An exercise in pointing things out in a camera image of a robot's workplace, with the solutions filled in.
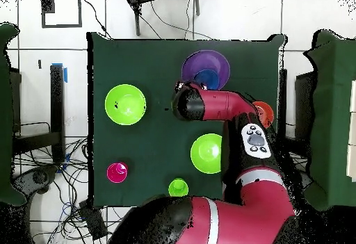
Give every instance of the white stripe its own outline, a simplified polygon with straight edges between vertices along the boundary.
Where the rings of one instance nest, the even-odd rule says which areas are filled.
[[[209,239],[208,244],[216,244],[218,242],[218,235],[219,235],[219,215],[218,215],[218,207],[216,203],[206,198],[209,203],[210,207],[210,231],[209,231]]]
[[[260,181],[274,181],[275,183],[278,183],[279,185],[285,187],[281,176],[271,170],[251,170],[250,172],[246,172],[238,180],[236,180],[236,183],[241,180],[242,186],[244,187],[247,184],[253,183],[257,179]]]

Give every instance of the red cup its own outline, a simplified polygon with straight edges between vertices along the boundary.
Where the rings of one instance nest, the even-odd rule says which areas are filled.
[[[127,164],[120,161],[111,164],[106,171],[106,175],[113,183],[121,183],[126,179],[128,170]]]

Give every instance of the black chair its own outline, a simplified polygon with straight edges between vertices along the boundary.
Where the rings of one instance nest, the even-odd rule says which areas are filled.
[[[139,15],[141,14],[141,6],[143,3],[148,3],[154,0],[127,0],[129,5],[132,7],[133,12],[135,13],[135,22],[136,22],[136,35],[140,36],[140,18]],[[194,0],[193,5],[195,4],[197,16],[200,15],[200,7],[199,7],[199,0]]]

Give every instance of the blue bowl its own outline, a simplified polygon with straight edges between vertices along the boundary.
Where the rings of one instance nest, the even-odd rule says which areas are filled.
[[[217,90],[219,88],[219,76],[213,70],[202,70],[198,72],[194,80],[206,85],[208,90]]]

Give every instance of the purple bowl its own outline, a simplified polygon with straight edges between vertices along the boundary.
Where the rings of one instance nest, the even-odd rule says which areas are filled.
[[[201,50],[191,54],[181,68],[182,81],[193,80],[202,70],[213,70],[219,76],[218,90],[221,90],[230,76],[230,65],[226,58],[217,51]]]

